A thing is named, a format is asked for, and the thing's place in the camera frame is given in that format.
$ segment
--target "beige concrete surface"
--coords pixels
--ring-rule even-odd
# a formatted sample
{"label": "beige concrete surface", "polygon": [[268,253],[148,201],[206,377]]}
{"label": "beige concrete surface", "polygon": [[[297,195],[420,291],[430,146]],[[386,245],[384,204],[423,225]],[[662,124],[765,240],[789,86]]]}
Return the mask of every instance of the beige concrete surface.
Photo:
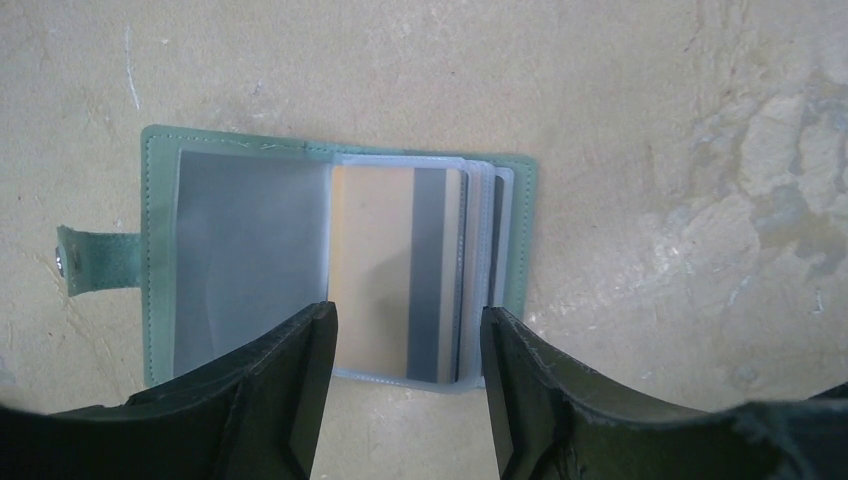
{"label": "beige concrete surface", "polygon": [[[137,231],[150,123],[520,152],[525,321],[716,409],[848,377],[844,0],[5,0],[0,388],[142,388],[137,291],[69,299],[54,228]],[[313,477],[496,476],[485,396],[334,379]]]}

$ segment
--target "wallet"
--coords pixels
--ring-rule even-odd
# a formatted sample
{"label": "wallet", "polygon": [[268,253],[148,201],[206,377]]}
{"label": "wallet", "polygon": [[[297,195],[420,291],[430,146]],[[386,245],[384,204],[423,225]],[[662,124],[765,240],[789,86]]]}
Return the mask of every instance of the wallet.
{"label": "wallet", "polygon": [[140,233],[59,227],[57,263],[69,295],[141,288],[148,386],[329,300],[336,375],[458,393],[483,308],[522,315],[531,158],[152,125],[141,180]]}

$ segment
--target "teal leather cover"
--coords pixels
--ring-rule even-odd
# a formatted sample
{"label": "teal leather cover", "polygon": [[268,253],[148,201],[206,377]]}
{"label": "teal leather cover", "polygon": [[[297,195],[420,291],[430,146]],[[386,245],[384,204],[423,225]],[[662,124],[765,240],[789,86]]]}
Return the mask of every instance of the teal leather cover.
{"label": "teal leather cover", "polygon": [[458,156],[515,173],[504,307],[521,317],[536,197],[536,165],[526,156],[360,147],[151,125],[141,134],[141,233],[107,235],[61,227],[62,262],[71,294],[140,286],[144,377],[147,385],[173,378],[176,292],[177,186],[183,150],[332,163],[337,153]]}
{"label": "teal leather cover", "polygon": [[64,225],[56,230],[58,261],[69,296],[139,286],[140,234],[80,232]]}

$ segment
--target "stitched edge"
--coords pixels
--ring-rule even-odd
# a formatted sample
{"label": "stitched edge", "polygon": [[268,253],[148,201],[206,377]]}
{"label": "stitched edge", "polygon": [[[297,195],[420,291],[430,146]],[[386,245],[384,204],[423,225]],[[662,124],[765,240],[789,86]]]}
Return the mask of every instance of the stitched edge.
{"label": "stitched edge", "polygon": [[[245,142],[236,142],[236,141],[233,141],[233,140],[225,140],[225,139],[220,139],[220,138],[212,139],[212,138],[194,137],[194,136],[186,136],[186,135],[172,135],[172,134],[166,134],[166,135],[154,134],[154,135],[151,135],[150,137],[148,137],[147,141],[145,142],[145,155],[144,155],[144,157],[145,157],[144,158],[144,163],[145,163],[145,168],[144,168],[144,175],[145,175],[145,181],[144,181],[144,187],[145,187],[145,193],[144,193],[144,196],[145,196],[145,218],[144,218],[144,224],[142,225],[142,230],[143,230],[143,235],[144,235],[143,241],[145,241],[147,243],[147,248],[146,248],[146,250],[147,250],[147,268],[145,269],[145,272],[144,272],[144,274],[147,276],[147,295],[145,295],[146,298],[144,300],[147,303],[147,318],[146,318],[146,321],[147,321],[147,350],[148,350],[147,353],[148,353],[148,359],[149,359],[148,369],[150,370],[150,379],[152,380],[152,383],[154,383],[154,384],[156,383],[156,376],[155,376],[155,373],[153,371],[153,332],[152,332],[152,330],[153,330],[153,319],[152,319],[151,314],[150,314],[150,306],[151,306],[150,297],[151,297],[152,286],[151,286],[151,281],[150,281],[150,237],[149,237],[149,228],[148,227],[150,225],[150,143],[156,138],[168,138],[168,139],[176,139],[176,140],[193,140],[193,141],[200,141],[200,142],[206,142],[206,143],[224,143],[224,144],[235,145],[235,146],[240,146],[240,147],[251,147],[251,146],[255,147],[255,146],[258,146],[260,150],[268,150],[268,149],[271,149],[271,148],[282,148],[282,149],[286,149],[286,150],[306,150],[306,151],[324,152],[324,153],[348,153],[348,154],[356,153],[355,147],[352,148],[352,147],[344,147],[344,146],[341,146],[339,148],[321,148],[321,147],[313,147],[313,146],[309,146],[309,145],[294,147],[294,146],[291,146],[291,145],[280,145],[280,144],[267,143],[267,142],[245,143]],[[504,163],[504,164],[507,164],[507,165],[520,165],[524,168],[528,168],[528,171],[526,172],[526,175],[527,175],[528,178],[526,178],[525,182],[524,182],[525,183],[525,185],[524,185],[524,205],[529,206],[529,204],[530,204],[530,185],[533,183],[532,182],[533,179],[530,178],[530,177],[535,176],[535,175],[533,175],[533,172],[532,172],[532,165],[527,161],[521,161],[521,160],[499,159],[498,161],[500,163]],[[522,285],[522,288],[519,288],[518,290],[524,291],[525,295],[526,295],[526,291],[527,291],[527,282],[525,280],[524,275],[526,273],[525,265],[527,264],[527,223],[528,223],[528,215],[529,215],[528,210],[529,210],[529,208],[525,208],[524,212],[522,214],[521,239],[520,239],[520,245],[519,245],[519,249],[518,249],[518,251],[519,251],[518,276],[521,279],[520,282],[521,282],[521,285]],[[521,302],[521,298],[519,297],[518,292],[513,292],[512,299],[513,299],[513,301],[515,301],[517,303]]]}

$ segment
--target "wallet strap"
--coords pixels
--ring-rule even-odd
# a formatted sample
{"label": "wallet strap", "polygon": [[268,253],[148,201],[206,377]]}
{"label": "wallet strap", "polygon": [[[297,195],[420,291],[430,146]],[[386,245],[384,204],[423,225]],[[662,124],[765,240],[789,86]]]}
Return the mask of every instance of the wallet strap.
{"label": "wallet strap", "polygon": [[56,230],[56,262],[69,296],[141,284],[141,234]]}

